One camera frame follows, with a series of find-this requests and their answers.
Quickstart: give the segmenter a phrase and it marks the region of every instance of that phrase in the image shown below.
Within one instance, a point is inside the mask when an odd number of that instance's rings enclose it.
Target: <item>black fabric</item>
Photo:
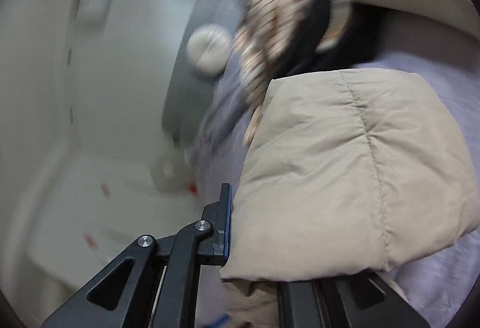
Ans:
[[[380,34],[390,10],[354,3],[346,30],[338,44],[321,54],[315,49],[328,27],[330,0],[315,0],[285,56],[285,65],[275,78],[310,72],[346,69],[352,65],[373,61]]]
[[[282,66],[274,78],[308,72],[315,64],[315,49],[327,31],[330,21],[330,0],[313,0],[305,18],[281,58]]]
[[[389,11],[387,8],[354,3],[349,24],[338,44],[319,55],[308,72],[346,69],[357,63],[373,61]]]

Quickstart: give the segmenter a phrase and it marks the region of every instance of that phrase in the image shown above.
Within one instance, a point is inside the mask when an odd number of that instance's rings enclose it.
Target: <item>clothing pile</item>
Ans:
[[[433,1],[448,3],[430,9]],[[220,270],[231,327],[276,326],[277,281],[366,269],[389,281],[386,272],[434,258],[480,225],[469,149],[445,101],[422,77],[371,68],[286,77],[299,49],[335,54],[355,24],[356,5],[376,2],[480,34],[470,0],[245,0],[229,58],[239,65],[250,108],[240,107],[238,123],[234,118],[237,135],[248,119],[249,149],[233,201],[230,257]],[[452,15],[458,7],[464,9]],[[224,103],[215,112],[233,109]],[[212,153],[223,139],[214,135],[201,141]],[[230,161],[231,151],[222,155]]]

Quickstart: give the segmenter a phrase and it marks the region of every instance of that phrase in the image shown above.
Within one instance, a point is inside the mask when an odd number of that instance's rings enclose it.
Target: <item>purple cloth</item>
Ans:
[[[480,185],[480,46],[433,20],[395,13],[377,61],[418,73],[434,88],[463,132]],[[480,230],[445,250],[389,273],[432,328],[443,328],[464,302],[480,273]]]
[[[243,137],[251,114],[240,87],[239,58],[233,54],[217,82],[195,146],[187,151],[197,169],[196,184],[204,205],[218,200],[222,183],[230,183],[232,193],[237,192],[248,149]]]

